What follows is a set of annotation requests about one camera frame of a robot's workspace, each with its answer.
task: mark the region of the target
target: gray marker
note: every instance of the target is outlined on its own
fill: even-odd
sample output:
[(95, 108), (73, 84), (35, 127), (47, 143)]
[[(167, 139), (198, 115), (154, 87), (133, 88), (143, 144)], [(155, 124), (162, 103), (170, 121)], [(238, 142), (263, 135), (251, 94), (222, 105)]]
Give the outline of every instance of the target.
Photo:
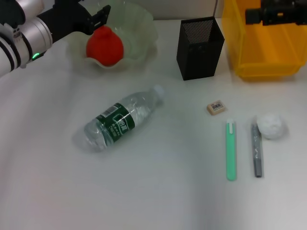
[(259, 132), (257, 124), (251, 125), (251, 136), (252, 136), (255, 176), (262, 177), (261, 134)]

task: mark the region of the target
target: green indicator light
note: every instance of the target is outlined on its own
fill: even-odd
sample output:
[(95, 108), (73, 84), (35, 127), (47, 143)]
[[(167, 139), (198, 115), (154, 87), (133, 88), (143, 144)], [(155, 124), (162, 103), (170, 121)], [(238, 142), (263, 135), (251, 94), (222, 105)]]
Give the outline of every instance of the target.
[(39, 53), (34, 54), (32, 59), (36, 58), (38, 55), (39, 55)]

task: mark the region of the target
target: marker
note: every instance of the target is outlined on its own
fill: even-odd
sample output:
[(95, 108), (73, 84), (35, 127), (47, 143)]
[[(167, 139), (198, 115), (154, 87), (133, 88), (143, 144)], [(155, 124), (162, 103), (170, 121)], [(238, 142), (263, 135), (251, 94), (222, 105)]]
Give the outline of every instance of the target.
[(262, 160), (261, 160), (261, 134), (257, 124), (251, 125), (251, 138), (253, 146), (253, 159), (255, 176), (262, 177)]
[(236, 180), (236, 126), (233, 119), (226, 124), (226, 176), (229, 181)]

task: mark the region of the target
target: bottle cap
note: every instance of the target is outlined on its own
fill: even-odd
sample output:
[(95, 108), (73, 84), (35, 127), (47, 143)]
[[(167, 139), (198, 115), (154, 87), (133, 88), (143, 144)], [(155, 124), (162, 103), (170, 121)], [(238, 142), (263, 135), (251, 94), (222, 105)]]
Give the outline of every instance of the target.
[(165, 91), (161, 85), (155, 85), (153, 87), (153, 90), (157, 93), (159, 100), (163, 101), (164, 96), (165, 96)]

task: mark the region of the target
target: red ball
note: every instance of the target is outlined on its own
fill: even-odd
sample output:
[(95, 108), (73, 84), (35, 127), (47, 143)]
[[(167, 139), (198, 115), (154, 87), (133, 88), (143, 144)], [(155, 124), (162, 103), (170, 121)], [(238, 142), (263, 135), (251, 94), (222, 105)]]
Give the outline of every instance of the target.
[(94, 58), (104, 66), (113, 66), (124, 57), (121, 39), (107, 26), (94, 31), (86, 46), (88, 58)]

